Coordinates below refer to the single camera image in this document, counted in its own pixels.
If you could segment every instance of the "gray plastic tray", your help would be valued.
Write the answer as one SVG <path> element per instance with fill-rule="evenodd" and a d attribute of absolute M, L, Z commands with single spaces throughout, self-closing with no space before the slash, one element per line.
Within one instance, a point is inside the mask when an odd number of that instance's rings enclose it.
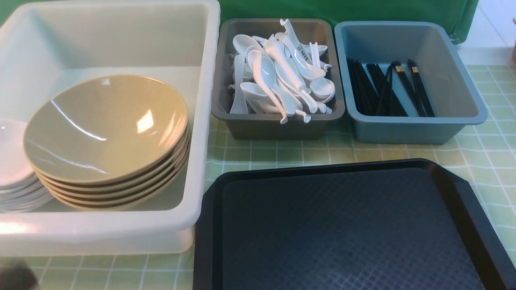
<path fill-rule="evenodd" d="M 233 99 L 228 85 L 233 83 L 233 75 L 232 59 L 229 54 L 236 53 L 233 37 L 237 34 L 246 34 L 268 38 L 271 34 L 285 29 L 280 25 L 279 18 L 228 20 L 220 30 L 213 82 L 212 114 L 215 118 L 226 122 L 235 139 L 317 139 L 322 136 L 329 122 L 339 119 L 344 114 L 344 94 L 330 24 L 320 19 L 290 19 L 290 21 L 302 43 L 317 42 L 328 46 L 328 51 L 321 56 L 321 61 L 333 66 L 327 74 L 327 78 L 335 83 L 336 88 L 335 98 L 327 104 L 332 108 L 333 113 L 313 114 L 308 124 L 305 124 L 300 116 L 289 117 L 284 125 L 280 124 L 280 115 L 276 114 L 230 114 Z"/>
<path fill-rule="evenodd" d="M 483 123 L 486 107 L 466 67 L 446 32 L 426 22 L 355 21 L 335 26 L 335 41 L 342 70 L 348 113 L 357 139 L 369 143 L 442 144 L 466 125 Z M 414 60 L 436 113 L 435 118 L 416 117 L 407 93 L 393 77 L 396 92 L 408 117 L 365 116 L 357 111 L 346 57 L 363 65 Z"/>

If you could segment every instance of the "black tray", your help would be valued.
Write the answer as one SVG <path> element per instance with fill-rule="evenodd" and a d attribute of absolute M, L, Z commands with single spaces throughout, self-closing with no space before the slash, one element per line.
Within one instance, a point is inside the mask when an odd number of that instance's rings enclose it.
<path fill-rule="evenodd" d="M 222 175 L 193 276 L 193 290 L 516 287 L 469 183 L 425 159 Z"/>

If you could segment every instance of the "chopsticks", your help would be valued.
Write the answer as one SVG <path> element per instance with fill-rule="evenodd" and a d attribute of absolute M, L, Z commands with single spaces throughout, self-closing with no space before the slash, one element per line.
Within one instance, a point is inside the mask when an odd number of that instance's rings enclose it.
<path fill-rule="evenodd" d="M 396 73 L 418 117 L 435 117 L 430 99 L 425 90 L 419 68 L 413 60 L 408 61 L 412 83 L 399 61 L 392 62 L 384 74 L 376 63 L 364 66 L 353 59 L 347 58 L 349 76 L 357 110 L 366 116 L 407 117 L 398 96 L 393 90 L 393 76 Z"/>
<path fill-rule="evenodd" d="M 412 85 L 410 84 L 410 80 L 407 77 L 407 74 L 405 73 L 405 70 L 403 69 L 403 66 L 401 66 L 401 62 L 395 61 L 393 62 L 395 65 L 394 69 L 396 70 L 396 73 L 398 74 L 399 80 L 401 81 L 401 84 L 405 88 L 405 91 L 407 94 L 409 94 L 409 98 L 412 101 L 412 104 L 417 110 L 417 114 L 419 117 L 426 117 L 426 113 L 423 110 L 423 105 L 421 104 L 420 99 L 418 98 L 416 92 L 412 88 Z"/>
<path fill-rule="evenodd" d="M 412 81 L 414 82 L 415 92 L 423 104 L 426 115 L 428 117 L 435 117 L 436 115 L 433 112 L 432 106 L 430 105 L 430 100 L 428 99 L 428 94 L 426 93 L 425 86 L 423 85 L 423 80 L 421 79 L 417 64 L 413 60 L 409 59 L 408 66 L 410 73 L 412 74 Z"/>

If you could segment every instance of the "beige bowl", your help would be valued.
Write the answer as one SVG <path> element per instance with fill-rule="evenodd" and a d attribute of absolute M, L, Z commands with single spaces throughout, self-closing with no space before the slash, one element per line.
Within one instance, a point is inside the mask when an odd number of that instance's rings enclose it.
<path fill-rule="evenodd" d="M 64 183 L 57 180 L 54 180 L 48 176 L 45 176 L 42 172 L 35 171 L 38 174 L 39 179 L 44 180 L 50 187 L 55 187 L 57 191 L 65 190 L 67 192 L 76 192 L 80 194 L 77 197 L 84 197 L 86 195 L 96 195 L 96 194 L 104 194 L 106 192 L 114 191 L 114 190 L 122 190 L 124 188 L 128 188 L 130 186 L 142 183 L 151 177 L 157 175 L 159 172 L 164 171 L 171 163 L 176 159 L 180 159 L 182 154 L 187 150 L 190 142 L 190 135 L 188 130 L 185 131 L 185 134 L 179 141 L 178 145 L 173 148 L 173 150 L 167 154 L 163 159 L 161 159 L 158 163 L 145 168 L 144 170 L 138 172 L 136 175 L 131 176 L 130 178 L 123 179 L 120 181 L 116 181 L 113 183 L 103 184 L 103 185 L 82 185 L 82 184 L 73 184 L 73 183 Z"/>
<path fill-rule="evenodd" d="M 32 167 L 75 184 L 123 180 L 159 162 L 187 128 L 173 87 L 137 75 L 76 85 L 41 107 L 23 140 Z"/>
<path fill-rule="evenodd" d="M 124 199 L 124 198 L 135 198 L 133 196 L 137 194 L 141 189 L 147 188 L 150 184 L 154 184 L 154 182 L 161 180 L 163 177 L 168 176 L 174 172 L 174 169 L 181 168 L 184 165 L 184 161 L 188 157 L 188 150 L 186 148 L 182 150 L 182 152 L 178 155 L 177 159 L 172 162 L 166 163 L 166 167 L 156 172 L 154 175 L 148 177 L 148 179 L 143 180 L 139 183 L 128 182 L 124 183 L 121 189 L 117 190 L 109 190 L 103 192 L 88 192 L 88 191 L 80 191 L 80 190 L 69 190 L 59 188 L 53 184 L 50 184 L 45 179 L 41 179 L 43 185 L 52 190 L 53 193 L 62 196 L 64 199 L 71 201 L 100 201 L 100 200 L 115 200 L 115 199 Z"/>
<path fill-rule="evenodd" d="M 174 169 L 174 171 L 161 180 L 155 182 L 154 184 L 149 185 L 147 188 L 140 191 L 141 194 L 138 194 L 138 197 L 132 199 L 114 199 L 112 201 L 100 201 L 94 202 L 92 204 L 85 204 L 84 201 L 78 200 L 69 200 L 63 198 L 63 195 L 57 194 L 49 189 L 49 192 L 60 202 L 77 208 L 79 210 L 84 211 L 120 211 L 126 210 L 128 208 L 134 207 L 138 204 L 141 204 L 157 195 L 159 195 L 164 188 L 167 187 L 174 179 L 179 175 L 179 173 L 183 170 L 183 167 L 178 167 Z"/>

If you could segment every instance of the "stack of bowls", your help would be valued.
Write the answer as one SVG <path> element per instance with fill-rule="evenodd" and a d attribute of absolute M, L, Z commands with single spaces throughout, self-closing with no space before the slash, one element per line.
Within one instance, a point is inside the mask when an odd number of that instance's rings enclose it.
<path fill-rule="evenodd" d="M 43 105 L 25 130 L 27 158 L 50 193 L 80 210 L 124 210 L 159 194 L 185 165 L 188 111 L 158 80 L 115 75 Z"/>
<path fill-rule="evenodd" d="M 23 153 L 26 124 L 0 119 L 0 211 L 29 212 L 53 199 Z"/>

